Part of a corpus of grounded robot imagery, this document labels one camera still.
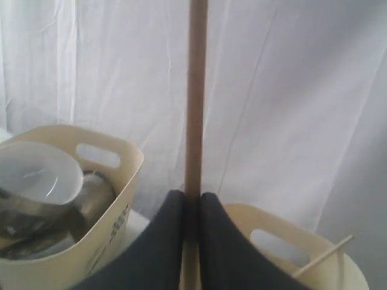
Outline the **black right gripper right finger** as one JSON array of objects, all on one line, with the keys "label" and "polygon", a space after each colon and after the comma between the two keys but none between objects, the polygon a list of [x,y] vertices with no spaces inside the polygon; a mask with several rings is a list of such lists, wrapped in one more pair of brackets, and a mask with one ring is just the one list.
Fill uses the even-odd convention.
[{"label": "black right gripper right finger", "polygon": [[216,194],[202,194],[198,220],[202,289],[305,289],[249,242]]}]

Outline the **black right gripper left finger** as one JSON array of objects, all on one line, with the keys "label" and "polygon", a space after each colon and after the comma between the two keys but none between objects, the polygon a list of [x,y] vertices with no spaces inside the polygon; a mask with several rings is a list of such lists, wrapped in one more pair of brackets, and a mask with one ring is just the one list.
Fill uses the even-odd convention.
[{"label": "black right gripper left finger", "polygon": [[183,249],[185,195],[168,192],[143,232],[112,262],[73,289],[178,289]]}]

